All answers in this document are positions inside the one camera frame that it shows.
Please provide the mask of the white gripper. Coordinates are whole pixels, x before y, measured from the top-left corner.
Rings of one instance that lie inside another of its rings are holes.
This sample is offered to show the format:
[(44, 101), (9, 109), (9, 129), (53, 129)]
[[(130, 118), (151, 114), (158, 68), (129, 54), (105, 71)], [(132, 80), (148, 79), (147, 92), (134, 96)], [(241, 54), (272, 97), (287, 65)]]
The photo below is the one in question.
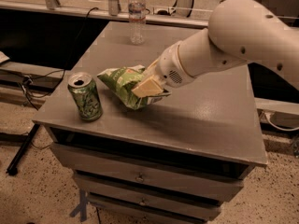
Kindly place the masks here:
[(165, 82), (166, 85), (178, 88), (195, 81), (183, 68), (178, 56), (180, 41), (168, 47), (158, 58), (152, 62), (143, 72), (145, 80), (137, 83), (132, 88), (132, 93), (139, 97), (157, 95), (163, 92), (163, 87), (153, 76), (156, 74)]

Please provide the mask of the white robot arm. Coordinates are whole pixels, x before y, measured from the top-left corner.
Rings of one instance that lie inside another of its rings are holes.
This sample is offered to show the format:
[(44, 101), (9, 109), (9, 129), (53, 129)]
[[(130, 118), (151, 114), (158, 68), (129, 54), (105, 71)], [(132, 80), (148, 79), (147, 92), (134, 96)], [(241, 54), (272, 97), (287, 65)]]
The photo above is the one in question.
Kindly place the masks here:
[(299, 88), (299, 31), (254, 0), (226, 0), (212, 12), (207, 28), (173, 44), (133, 88), (155, 96), (164, 86), (181, 87), (201, 75), (257, 63)]

